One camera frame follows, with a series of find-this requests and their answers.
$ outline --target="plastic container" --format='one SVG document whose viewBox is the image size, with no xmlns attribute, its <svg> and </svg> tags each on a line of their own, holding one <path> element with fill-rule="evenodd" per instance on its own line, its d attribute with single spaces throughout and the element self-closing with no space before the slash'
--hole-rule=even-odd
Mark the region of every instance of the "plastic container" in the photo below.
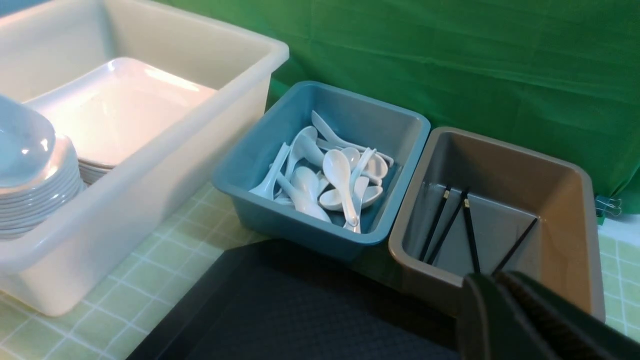
<svg viewBox="0 0 640 360">
<path fill-rule="evenodd" d="M 470 187 L 470 210 L 483 273 L 491 273 L 534 217 L 538 223 L 504 270 L 518 270 L 604 320 L 593 192 L 579 167 L 550 156 L 449 127 L 433 130 L 389 238 L 403 267 L 403 290 L 458 314 L 462 278 L 473 272 L 462 211 L 434 266 L 417 258 L 445 185 L 453 191 L 429 246 Z"/>
<path fill-rule="evenodd" d="M 384 178 L 381 199 L 361 215 L 362 234 L 249 192 L 266 175 L 280 145 L 311 125 L 312 110 L 341 138 L 376 148 L 396 162 Z M 213 184 L 231 196 L 246 227 L 351 261 L 365 246 L 387 238 L 430 127 L 418 113 L 328 85 L 298 83 L 227 154 Z M 341 213 L 330 216 L 344 218 Z"/>
<path fill-rule="evenodd" d="M 0 242 L 0 290 L 70 310 L 201 187 L 264 113 L 285 44 L 147 0 L 59 0 L 0 19 L 0 93 L 27 101 L 118 57 L 219 90 L 25 237 Z"/>
</svg>

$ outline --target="green backdrop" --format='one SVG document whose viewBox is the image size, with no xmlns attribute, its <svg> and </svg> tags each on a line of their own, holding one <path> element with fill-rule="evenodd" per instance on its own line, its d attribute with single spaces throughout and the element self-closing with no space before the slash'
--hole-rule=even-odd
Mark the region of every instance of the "green backdrop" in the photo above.
<svg viewBox="0 0 640 360">
<path fill-rule="evenodd" d="M 580 165 L 640 212 L 637 0 L 161 0 L 280 39 L 314 79 Z"/>
</svg>

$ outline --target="white plastic bin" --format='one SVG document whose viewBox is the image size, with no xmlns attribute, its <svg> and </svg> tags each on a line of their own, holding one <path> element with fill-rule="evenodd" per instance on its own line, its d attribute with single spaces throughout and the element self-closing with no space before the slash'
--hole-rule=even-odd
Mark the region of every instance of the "white plastic bin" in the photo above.
<svg viewBox="0 0 640 360">
<path fill-rule="evenodd" d="M 219 90 L 25 237 L 0 241 L 0 290 L 73 308 L 209 178 L 264 113 L 279 41 L 147 0 L 54 0 L 0 19 L 0 93 L 27 101 L 126 56 Z"/>
</svg>

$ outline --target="gray plastic bin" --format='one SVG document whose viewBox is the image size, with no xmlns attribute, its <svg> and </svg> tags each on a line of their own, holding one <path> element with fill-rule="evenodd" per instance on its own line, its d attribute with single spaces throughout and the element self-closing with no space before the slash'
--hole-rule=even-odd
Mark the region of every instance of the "gray plastic bin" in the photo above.
<svg viewBox="0 0 640 360">
<path fill-rule="evenodd" d="M 470 187 L 483 273 L 491 273 L 534 217 L 539 221 L 504 270 L 518 270 L 604 319 L 597 224 L 589 176 L 550 156 L 450 127 L 434 129 L 389 238 L 403 290 L 456 315 L 462 277 L 473 271 L 463 212 L 434 266 L 417 259 L 445 185 L 453 187 L 429 252 Z"/>
</svg>

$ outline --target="spoon handle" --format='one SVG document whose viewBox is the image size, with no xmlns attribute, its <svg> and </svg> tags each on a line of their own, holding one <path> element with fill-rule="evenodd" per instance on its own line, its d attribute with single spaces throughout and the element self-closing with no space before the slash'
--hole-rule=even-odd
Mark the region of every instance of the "spoon handle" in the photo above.
<svg viewBox="0 0 640 360">
<path fill-rule="evenodd" d="M 355 227 L 358 225 L 358 213 L 353 205 L 353 199 L 351 198 L 351 192 L 342 189 L 340 196 L 342 197 L 342 210 L 344 212 L 344 219 L 347 220 L 349 225 Z"/>
</svg>

